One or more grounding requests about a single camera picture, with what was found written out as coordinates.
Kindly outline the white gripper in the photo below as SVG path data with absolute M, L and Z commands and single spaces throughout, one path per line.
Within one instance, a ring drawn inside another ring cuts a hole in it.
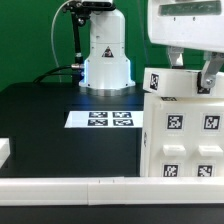
M 224 65 L 224 0 L 148 0 L 147 26 L 152 43 L 168 46 L 172 68 L 184 67 L 183 48 L 204 50 L 200 86 L 215 86 Z

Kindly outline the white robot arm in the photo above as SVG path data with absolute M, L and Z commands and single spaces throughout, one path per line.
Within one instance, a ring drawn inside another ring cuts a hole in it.
M 125 56 L 125 18 L 113 0 L 81 0 L 91 21 L 87 89 L 123 90 L 134 85 Z M 167 47 L 171 67 L 147 68 L 143 88 L 160 96 L 224 96 L 224 0 L 148 0 L 147 32 Z

